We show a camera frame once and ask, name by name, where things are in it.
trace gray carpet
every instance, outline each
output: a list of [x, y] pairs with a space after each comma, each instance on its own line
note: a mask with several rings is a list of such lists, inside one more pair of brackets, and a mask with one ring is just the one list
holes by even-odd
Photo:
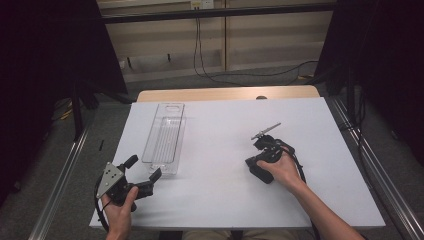
[[[302, 67], [299, 75], [313, 73], [314, 67], [313, 64]], [[285, 69], [256, 69], [238, 73], [269, 74]], [[284, 85], [291, 82], [296, 76], [297, 70], [294, 73], [273, 77], [244, 75], [221, 76], [216, 79], [247, 86], [265, 86]], [[303, 84], [304, 82], [305, 80], [298, 80], [294, 84]], [[203, 77], [188, 76], [131, 83], [128, 84], [128, 90], [130, 97], [136, 98], [140, 91], [148, 89], [233, 86], [235, 85], [216, 83]], [[317, 88], [322, 96], [327, 96], [324, 85], [318, 85]], [[103, 230], [92, 229], [88, 226], [94, 211], [93, 187], [105, 163], [114, 157], [130, 108], [128, 105], [116, 103], [103, 95], [99, 95], [98, 99], [101, 103], [95, 111], [94, 124], [88, 131], [84, 148], [72, 171], [69, 184], [65, 188], [46, 239], [104, 239], [105, 237]], [[424, 205], [422, 204], [424, 202], [424, 186], [422, 184], [424, 169], [415, 161], [408, 146], [402, 141], [392, 138], [390, 126], [369, 103], [367, 110], [367, 116], [363, 123], [364, 135], [391, 176], [393, 183], [422, 222], [424, 220]], [[83, 115], [89, 115], [88, 111], [83, 109]], [[334, 115], [336, 122], [341, 122], [337, 114]], [[28, 239], [72, 147], [74, 127], [71, 117], [54, 122], [50, 135], [40, 149], [36, 161], [22, 180], [21, 192], [9, 195], [0, 209], [0, 239]], [[343, 132], [342, 135], [355, 160], [358, 160], [356, 145], [352, 138], [347, 132]], [[359, 160], [357, 163], [364, 172]], [[384, 197], [376, 180], [371, 177], [367, 181], [373, 183], [374, 188], [370, 191], [376, 199], [387, 226], [361, 230], [361, 232], [369, 239], [411, 239], [390, 202]], [[156, 231], [133, 232], [131, 239], [158, 239], [158, 236]], [[301, 231], [300, 238], [312, 239], [311, 234], [307, 231]]]

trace person's right hand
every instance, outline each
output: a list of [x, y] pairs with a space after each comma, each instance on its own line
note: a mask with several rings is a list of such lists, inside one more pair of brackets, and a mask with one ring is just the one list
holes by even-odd
[[275, 163], [267, 163], [263, 160], [259, 160], [256, 164], [262, 169], [270, 172], [272, 176], [290, 192], [293, 192], [296, 186], [303, 183], [293, 159], [285, 151], [281, 155], [281, 158]]

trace transparent box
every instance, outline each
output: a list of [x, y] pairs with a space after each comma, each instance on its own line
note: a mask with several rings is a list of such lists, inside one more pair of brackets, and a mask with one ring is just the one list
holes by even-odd
[[158, 168], [163, 174], [177, 173], [184, 128], [183, 103], [158, 104], [142, 157], [149, 173]]

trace black metal bar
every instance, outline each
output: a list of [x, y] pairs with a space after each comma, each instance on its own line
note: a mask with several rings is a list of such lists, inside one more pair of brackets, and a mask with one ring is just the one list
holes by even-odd
[[204, 10], [188, 10], [176, 12], [162, 13], [146, 13], [146, 14], [125, 14], [125, 15], [107, 15], [96, 19], [51, 19], [56, 22], [68, 23], [88, 23], [103, 22], [104, 24], [114, 23], [130, 23], [130, 22], [149, 22], [162, 20], [179, 20], [179, 19], [196, 19], [196, 18], [214, 18], [214, 17], [232, 17], [232, 16], [249, 16], [249, 15], [267, 15], [267, 14], [283, 14], [283, 13], [303, 13], [303, 12], [325, 12], [333, 11], [336, 8], [351, 8], [368, 5], [367, 1], [355, 3], [315, 3], [315, 4], [297, 4], [282, 5], [273, 7], [255, 7], [255, 8], [219, 8]]

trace human hand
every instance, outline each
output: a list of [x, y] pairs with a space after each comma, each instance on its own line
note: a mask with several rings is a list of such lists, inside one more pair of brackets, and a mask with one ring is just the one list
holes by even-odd
[[102, 204], [106, 206], [104, 210], [109, 221], [109, 233], [106, 239], [127, 239], [131, 231], [131, 205], [137, 198], [137, 194], [138, 188], [131, 188], [122, 207], [113, 203], [106, 206], [111, 199], [106, 194], [102, 196]]
[[272, 176], [290, 192], [293, 192], [299, 184], [303, 183], [293, 159], [285, 151], [283, 151], [281, 158], [275, 163], [259, 160], [256, 164], [262, 169], [270, 172]]

